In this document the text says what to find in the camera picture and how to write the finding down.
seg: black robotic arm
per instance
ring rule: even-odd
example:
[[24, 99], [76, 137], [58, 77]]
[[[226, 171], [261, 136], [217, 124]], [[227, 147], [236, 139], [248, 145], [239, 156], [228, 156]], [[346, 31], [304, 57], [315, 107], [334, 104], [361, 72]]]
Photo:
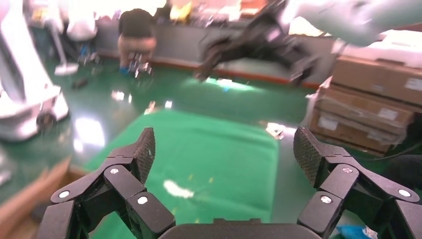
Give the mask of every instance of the black robotic arm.
[[317, 59], [303, 43], [289, 36], [290, 24], [283, 20], [287, 3], [277, 0], [268, 4], [238, 37], [223, 37], [209, 43], [194, 77], [205, 81], [218, 64], [249, 58], [278, 63], [291, 72], [289, 80], [300, 85], [312, 74]]

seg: stacked cardboard boxes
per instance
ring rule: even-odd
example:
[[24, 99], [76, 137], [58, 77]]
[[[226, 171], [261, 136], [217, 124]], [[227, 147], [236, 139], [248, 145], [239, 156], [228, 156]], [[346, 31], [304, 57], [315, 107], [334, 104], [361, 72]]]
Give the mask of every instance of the stacked cardboard boxes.
[[339, 57], [320, 87], [311, 131], [328, 141], [384, 155], [422, 112], [422, 70], [396, 62]]

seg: blue object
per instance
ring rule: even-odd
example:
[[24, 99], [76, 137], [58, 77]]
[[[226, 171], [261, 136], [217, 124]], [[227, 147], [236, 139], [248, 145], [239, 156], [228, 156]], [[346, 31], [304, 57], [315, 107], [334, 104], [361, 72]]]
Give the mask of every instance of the blue object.
[[82, 45], [81, 49], [81, 56], [87, 56], [88, 55], [88, 46], [86, 44]]
[[129, 67], [120, 67], [119, 72], [124, 75], [129, 75]]
[[372, 239], [365, 234], [367, 228], [361, 226], [338, 226], [337, 230], [345, 239]]

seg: white paper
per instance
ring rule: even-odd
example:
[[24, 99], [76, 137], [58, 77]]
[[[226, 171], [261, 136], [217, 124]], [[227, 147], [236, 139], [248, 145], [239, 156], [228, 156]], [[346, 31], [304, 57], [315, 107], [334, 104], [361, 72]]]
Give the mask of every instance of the white paper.
[[382, 108], [378, 113], [378, 116], [388, 120], [396, 120], [399, 113], [390, 109]]
[[318, 126], [321, 128], [326, 128], [328, 130], [336, 130], [338, 122], [332, 119], [327, 119], [325, 117], [320, 117], [318, 120]]
[[409, 78], [406, 82], [405, 88], [415, 91], [422, 91], [422, 80], [416, 78]]

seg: green floor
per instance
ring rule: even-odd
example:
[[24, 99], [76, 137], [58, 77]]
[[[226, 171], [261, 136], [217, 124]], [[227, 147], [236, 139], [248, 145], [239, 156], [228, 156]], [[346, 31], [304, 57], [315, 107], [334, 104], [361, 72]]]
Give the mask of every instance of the green floor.
[[[54, 65], [48, 69], [52, 72]], [[71, 112], [69, 118], [27, 142], [0, 144], [0, 167], [13, 173], [12, 180], [0, 188], [0, 203], [34, 180], [43, 169], [69, 155], [73, 163], [85, 165], [142, 115], [151, 101], [157, 107], [171, 101], [172, 110], [177, 112], [249, 125], [278, 122], [294, 128], [305, 115], [305, 96], [313, 92], [240, 79], [235, 80], [243, 84], [231, 88], [213, 82], [197, 84], [191, 72], [164, 67], [155, 67], [153, 80], [136, 81], [121, 76], [112, 62], [92, 72], [91, 68], [84, 68], [72, 77], [52, 76], [53, 82], [63, 88]], [[72, 89], [72, 81], [82, 78], [88, 78], [89, 83], [81, 89]], [[271, 220], [277, 223], [295, 223], [315, 192], [295, 161], [292, 146], [293, 135], [287, 134], [278, 149]], [[382, 162], [365, 166], [374, 171], [383, 167]], [[356, 221], [353, 215], [346, 214], [340, 223]]]

